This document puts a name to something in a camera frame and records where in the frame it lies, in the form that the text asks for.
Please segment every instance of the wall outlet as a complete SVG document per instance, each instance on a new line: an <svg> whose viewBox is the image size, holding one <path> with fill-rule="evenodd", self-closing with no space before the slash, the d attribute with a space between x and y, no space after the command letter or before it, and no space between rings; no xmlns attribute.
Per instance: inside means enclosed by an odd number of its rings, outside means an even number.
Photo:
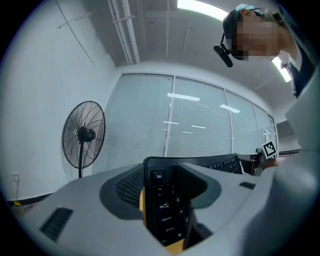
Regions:
<svg viewBox="0 0 320 256"><path fill-rule="evenodd" d="M13 182L20 182L20 175L17 172L12 173L13 176Z"/></svg>

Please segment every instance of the ceiling pipe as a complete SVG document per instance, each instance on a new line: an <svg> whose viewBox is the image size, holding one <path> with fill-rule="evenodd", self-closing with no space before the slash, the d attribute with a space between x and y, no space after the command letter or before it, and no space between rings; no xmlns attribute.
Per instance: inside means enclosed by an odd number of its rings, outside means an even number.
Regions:
<svg viewBox="0 0 320 256"><path fill-rule="evenodd" d="M120 19L120 10L116 0L108 0L111 15L113 18L113 22L115 24L116 31L118 33L120 43L124 52L124 56L128 64L133 64L133 57L131 54L131 50L128 45L127 37L124 30L124 25L121 22L118 22Z"/></svg>
<svg viewBox="0 0 320 256"><path fill-rule="evenodd" d="M130 14L130 7L129 7L128 0L122 0L122 4L123 4L123 9L124 9L124 16L130 17L131 14ZM136 42L134 26L132 24L132 19L131 18L128 18L126 20L126 25L128 27L128 31L129 31L129 35L130 35L130 39L131 39L131 44L132 44L132 49L133 49L135 62L138 64L138 63L140 63L140 57L139 57L139 52L138 52L138 47L137 47L137 42Z"/></svg>
<svg viewBox="0 0 320 256"><path fill-rule="evenodd" d="M143 36L144 48L145 48L146 51L148 51L144 10L142 8L142 0L138 0L137 1L137 9L138 9L138 13L139 13L139 19L140 19L140 22L141 22L141 33L142 33L142 36Z"/></svg>

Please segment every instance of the black vent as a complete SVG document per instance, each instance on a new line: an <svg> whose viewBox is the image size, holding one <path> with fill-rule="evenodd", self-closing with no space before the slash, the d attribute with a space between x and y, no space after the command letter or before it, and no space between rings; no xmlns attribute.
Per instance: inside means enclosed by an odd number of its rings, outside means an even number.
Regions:
<svg viewBox="0 0 320 256"><path fill-rule="evenodd" d="M139 209L140 194L144 188L144 168L119 181L115 187L118 197Z"/></svg>
<svg viewBox="0 0 320 256"><path fill-rule="evenodd" d="M56 242L73 212L67 208L57 208L40 228L41 232Z"/></svg>
<svg viewBox="0 0 320 256"><path fill-rule="evenodd" d="M242 187L245 187L247 189L253 190L255 188L255 184L249 183L249 182L242 182L239 184Z"/></svg>

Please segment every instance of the ceiling light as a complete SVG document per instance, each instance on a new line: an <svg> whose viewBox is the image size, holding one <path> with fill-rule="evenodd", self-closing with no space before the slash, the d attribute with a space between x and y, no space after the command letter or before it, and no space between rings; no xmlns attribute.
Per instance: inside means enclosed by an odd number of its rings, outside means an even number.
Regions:
<svg viewBox="0 0 320 256"><path fill-rule="evenodd" d="M168 121L163 121L164 123L167 123L167 124L175 124L175 125L178 125L179 123L178 122L168 122Z"/></svg>
<svg viewBox="0 0 320 256"><path fill-rule="evenodd" d="M235 108L233 108L233 107L228 107L228 106L225 105L225 104L222 104L222 105L220 106L220 108L223 108L223 109L226 109L226 110L230 110L230 111L232 111L232 112L234 112L234 113L239 113L239 112L240 112L240 110L235 109Z"/></svg>
<svg viewBox="0 0 320 256"><path fill-rule="evenodd" d="M175 93L168 93L168 97L185 99L185 100L190 100L190 101L195 101L195 102L198 102L200 100L200 98L197 98L197 97L192 97L192 96L187 96L187 95L182 95L182 94L175 94Z"/></svg>
<svg viewBox="0 0 320 256"><path fill-rule="evenodd" d="M222 21L228 15L228 13L224 10L221 10L213 5L195 0L178 0L177 7L179 9L186 9L209 15L220 21Z"/></svg>
<svg viewBox="0 0 320 256"><path fill-rule="evenodd" d="M272 60L272 62L276 66L276 68L280 71L285 82L289 82L291 80L291 77L290 77L288 70L286 68L281 69L281 60L279 59L279 57L274 58Z"/></svg>
<svg viewBox="0 0 320 256"><path fill-rule="evenodd" d="M207 128L207 127L196 126L196 125L191 125L191 127L202 128L202 129L206 129Z"/></svg>

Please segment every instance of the yellow object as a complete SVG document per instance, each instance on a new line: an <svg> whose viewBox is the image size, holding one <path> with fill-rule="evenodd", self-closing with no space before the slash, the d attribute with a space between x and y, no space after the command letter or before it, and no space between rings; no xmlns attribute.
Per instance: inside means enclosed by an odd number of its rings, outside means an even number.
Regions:
<svg viewBox="0 0 320 256"><path fill-rule="evenodd" d="M15 206L22 206L22 204L19 203L18 201L14 201L13 203L14 203Z"/></svg>
<svg viewBox="0 0 320 256"><path fill-rule="evenodd" d="M146 202L145 202L145 188L143 187L143 190L140 194L140 202L139 202L139 210L143 212L143 223L146 226L146 212L145 212ZM166 250L171 253L172 255L177 255L179 253L183 252L184 248L184 239L175 242L173 244L170 244L166 246Z"/></svg>

